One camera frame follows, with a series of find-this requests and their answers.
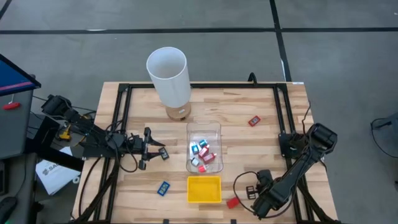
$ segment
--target blue screen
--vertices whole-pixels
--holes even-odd
[[[0,61],[0,94],[6,95],[11,91],[24,91],[32,88],[35,83],[32,83],[25,76],[11,68],[8,64]]]

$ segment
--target wooden base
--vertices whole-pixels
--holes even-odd
[[[179,108],[170,108],[166,106],[166,113],[173,121],[183,121],[191,113],[191,103],[188,102]]]

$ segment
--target red block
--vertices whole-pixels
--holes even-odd
[[[234,208],[235,206],[237,206],[239,204],[239,199],[237,197],[234,197],[232,199],[229,199],[226,202],[226,204],[227,204],[229,209],[232,209],[232,208]]]

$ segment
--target red handle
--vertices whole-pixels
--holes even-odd
[[[4,110],[13,110],[15,108],[18,108],[20,105],[21,105],[20,103],[10,103],[10,104],[4,105],[2,108]]]

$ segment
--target monitor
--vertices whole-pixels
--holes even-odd
[[[0,54],[0,96],[33,90],[41,86],[32,76]]]

